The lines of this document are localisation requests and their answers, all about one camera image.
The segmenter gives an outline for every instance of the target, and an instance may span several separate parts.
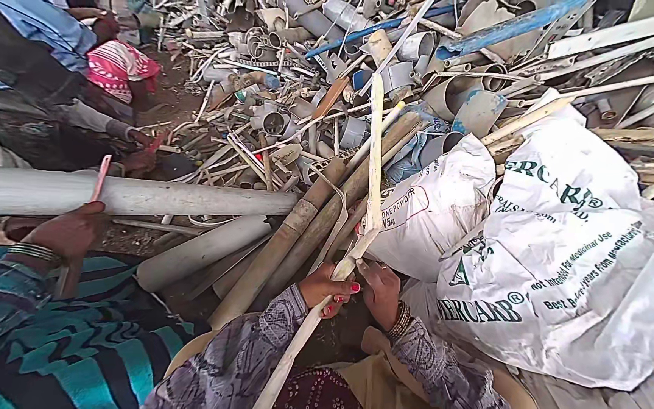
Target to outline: bracelet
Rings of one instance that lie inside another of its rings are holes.
[[[411,316],[411,307],[402,301],[398,301],[397,319],[392,328],[385,333],[385,336],[390,340],[390,343],[395,343],[397,340],[403,338],[412,322],[413,317]]]
[[[31,243],[17,243],[6,249],[5,253],[23,254],[25,256],[41,258],[52,265],[62,264],[62,257],[58,256],[53,250],[45,246],[33,245]]]

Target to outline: broken pipe piece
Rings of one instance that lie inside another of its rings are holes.
[[[504,40],[513,39],[523,33],[536,30],[565,16],[571,9],[586,3],[587,0],[564,0],[556,5],[550,5],[527,14],[503,21],[501,23],[475,31],[463,38],[451,40],[447,45],[440,46],[436,56],[441,60],[468,54],[494,45]]]
[[[325,176],[332,183],[336,183],[342,176],[342,172],[344,172],[344,162],[335,158],[325,169]],[[284,256],[317,215],[319,208],[333,193],[332,187],[321,178],[312,185],[310,190],[307,190],[274,237],[269,240],[266,247],[254,259],[249,269],[234,284],[209,318],[209,324],[214,330],[221,329],[229,321],[246,312],[269,276],[277,269]]]
[[[266,216],[243,216],[143,261],[135,274],[143,290],[155,293],[168,284],[266,236]]]

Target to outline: blue plastic piece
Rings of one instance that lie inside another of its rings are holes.
[[[358,72],[352,75],[352,89],[355,91],[361,90],[365,87],[365,84],[370,80],[370,76],[373,74],[373,70],[359,70]]]
[[[490,45],[513,39],[523,33],[536,30],[547,24],[554,23],[564,17],[570,10],[584,5],[587,0],[565,0],[556,5],[546,6],[530,13],[514,17],[510,20],[486,27],[440,46],[435,55],[440,60],[460,57],[468,53],[481,50]]]
[[[436,7],[434,9],[428,10],[425,13],[425,15],[423,16],[423,18],[431,18],[431,17],[435,17],[437,15],[446,14],[446,13],[449,13],[449,12],[452,12],[452,11],[453,11],[453,6]],[[381,28],[397,28],[397,27],[400,26],[400,22],[403,21],[404,19],[405,19],[405,17],[396,18],[395,20],[383,21],[382,23],[377,23],[376,25],[371,25],[370,27],[368,27],[368,28],[366,28],[364,30],[360,30],[360,31],[356,31],[354,33],[350,33],[347,36],[347,38],[345,39],[345,42],[349,43],[349,42],[351,42],[353,40],[356,40],[358,38],[367,36],[368,34],[372,34],[375,31],[380,30]],[[336,41],[331,42],[329,44],[325,44],[322,47],[317,47],[314,50],[308,51],[304,55],[304,57],[305,58],[312,58],[315,55],[322,54],[325,51],[334,50],[334,49],[336,49],[337,47],[339,47],[341,45],[342,45],[342,40],[336,40]]]

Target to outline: white pvc pipe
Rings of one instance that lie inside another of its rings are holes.
[[[214,228],[143,261],[135,278],[143,290],[155,293],[266,236],[272,230],[266,219],[266,216],[243,216]]]
[[[59,215],[86,203],[95,171],[46,172],[0,167],[0,215]],[[111,215],[287,215],[297,196],[267,192],[105,178],[100,200]]]

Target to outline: woman's hand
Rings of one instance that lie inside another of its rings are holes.
[[[45,246],[66,259],[83,257],[104,231],[107,215],[103,211],[101,201],[83,204],[42,223],[22,243]]]
[[[304,302],[310,308],[321,303],[325,297],[333,296],[322,309],[322,318],[332,318],[337,315],[341,305],[350,300],[350,295],[360,291],[360,284],[355,281],[332,281],[329,277],[334,267],[334,264],[322,263],[314,273],[297,284]]]
[[[358,271],[368,282],[368,287],[364,291],[365,304],[382,329],[389,331],[397,319],[400,279],[387,265],[375,261],[367,264],[362,258],[357,264]]]

